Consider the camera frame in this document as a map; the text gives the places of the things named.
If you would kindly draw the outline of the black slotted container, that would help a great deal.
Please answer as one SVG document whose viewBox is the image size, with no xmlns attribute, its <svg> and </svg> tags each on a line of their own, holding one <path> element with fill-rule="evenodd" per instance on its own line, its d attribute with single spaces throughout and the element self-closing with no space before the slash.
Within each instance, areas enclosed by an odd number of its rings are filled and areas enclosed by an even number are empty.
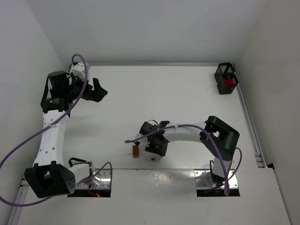
<svg viewBox="0 0 300 225">
<path fill-rule="evenodd" d="M 214 74 L 220 95 L 232 94 L 239 83 L 232 63 L 220 63 Z"/>
</svg>

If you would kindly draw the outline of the metal base plate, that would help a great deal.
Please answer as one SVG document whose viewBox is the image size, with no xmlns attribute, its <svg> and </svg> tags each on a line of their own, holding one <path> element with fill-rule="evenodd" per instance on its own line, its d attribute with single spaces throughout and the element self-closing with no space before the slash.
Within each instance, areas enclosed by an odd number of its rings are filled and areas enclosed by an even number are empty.
<svg viewBox="0 0 300 225">
<path fill-rule="evenodd" d="M 88 189 L 89 186 L 91 190 L 110 190 L 111 189 L 111 178 L 112 171 L 110 169 L 103 169 L 98 175 L 89 181 L 81 181 L 76 184 L 76 189 Z"/>
<path fill-rule="evenodd" d="M 194 170 L 194 175 L 197 190 L 208 190 L 217 187 L 211 178 L 210 170 Z M 239 187 L 234 170 L 229 172 L 228 179 L 230 189 L 237 189 Z"/>
</svg>

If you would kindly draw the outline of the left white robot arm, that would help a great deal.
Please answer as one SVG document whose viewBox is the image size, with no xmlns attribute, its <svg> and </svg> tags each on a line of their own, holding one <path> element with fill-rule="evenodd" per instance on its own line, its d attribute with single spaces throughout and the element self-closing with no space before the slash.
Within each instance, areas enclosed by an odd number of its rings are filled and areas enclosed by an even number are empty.
<svg viewBox="0 0 300 225">
<path fill-rule="evenodd" d="M 91 161 L 71 158 L 69 167 L 63 163 L 64 135 L 71 105 L 80 93 L 82 99 L 94 102 L 100 102 L 108 93 L 97 78 L 92 81 L 92 85 L 85 83 L 77 72 L 55 71 L 47 76 L 41 100 L 45 131 L 33 166 L 24 173 L 38 198 L 71 195 L 76 184 L 92 183 L 95 172 Z"/>
</svg>

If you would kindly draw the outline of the red roof lego piece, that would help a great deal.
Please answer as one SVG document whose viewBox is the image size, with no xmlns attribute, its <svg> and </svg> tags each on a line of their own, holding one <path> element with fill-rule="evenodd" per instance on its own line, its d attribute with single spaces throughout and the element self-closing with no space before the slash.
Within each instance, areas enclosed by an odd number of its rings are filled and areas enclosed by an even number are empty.
<svg viewBox="0 0 300 225">
<path fill-rule="evenodd" d="M 226 85 L 234 85 L 235 84 L 235 80 L 232 78 L 224 78 L 223 81 Z"/>
</svg>

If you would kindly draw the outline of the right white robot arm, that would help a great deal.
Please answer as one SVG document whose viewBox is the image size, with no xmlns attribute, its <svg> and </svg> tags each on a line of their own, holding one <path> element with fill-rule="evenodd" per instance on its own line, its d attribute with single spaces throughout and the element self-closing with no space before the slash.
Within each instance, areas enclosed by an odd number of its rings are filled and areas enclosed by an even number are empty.
<svg viewBox="0 0 300 225">
<path fill-rule="evenodd" d="M 156 125 L 144 122 L 136 135 L 136 145 L 144 145 L 150 153 L 164 157 L 168 143 L 176 141 L 203 144 L 214 156 L 210 177 L 216 186 L 225 183 L 225 173 L 233 160 L 240 134 L 216 116 L 209 116 L 203 123 L 174 124 L 163 120 Z"/>
</svg>

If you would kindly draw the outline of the brown lego brick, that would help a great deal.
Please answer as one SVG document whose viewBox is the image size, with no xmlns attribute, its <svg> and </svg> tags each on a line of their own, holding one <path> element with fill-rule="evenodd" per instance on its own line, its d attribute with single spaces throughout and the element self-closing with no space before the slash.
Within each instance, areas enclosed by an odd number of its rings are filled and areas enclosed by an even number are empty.
<svg viewBox="0 0 300 225">
<path fill-rule="evenodd" d="M 133 149 L 133 158 L 139 158 L 139 146 L 134 145 L 132 149 Z"/>
</svg>

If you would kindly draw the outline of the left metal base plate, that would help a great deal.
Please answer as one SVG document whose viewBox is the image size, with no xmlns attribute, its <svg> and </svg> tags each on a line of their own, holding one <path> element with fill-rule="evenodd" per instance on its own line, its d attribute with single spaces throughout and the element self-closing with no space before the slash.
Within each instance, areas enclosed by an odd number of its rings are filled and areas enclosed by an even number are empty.
<svg viewBox="0 0 300 225">
<path fill-rule="evenodd" d="M 81 181 L 76 184 L 76 189 L 88 189 L 89 186 L 91 190 L 110 190 L 111 189 L 111 178 L 112 171 L 110 169 L 103 169 L 98 175 L 89 181 Z"/>
</svg>

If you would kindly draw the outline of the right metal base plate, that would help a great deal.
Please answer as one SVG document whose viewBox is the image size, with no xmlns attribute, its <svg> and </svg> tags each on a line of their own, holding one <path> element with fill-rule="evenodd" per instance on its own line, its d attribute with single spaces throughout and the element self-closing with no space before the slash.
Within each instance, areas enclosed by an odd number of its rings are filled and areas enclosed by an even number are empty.
<svg viewBox="0 0 300 225">
<path fill-rule="evenodd" d="M 210 170 L 194 170 L 194 175 L 197 190 L 208 190 L 217 187 L 211 178 Z M 229 172 L 228 179 L 230 189 L 237 189 L 239 187 L 234 170 Z"/>
</svg>

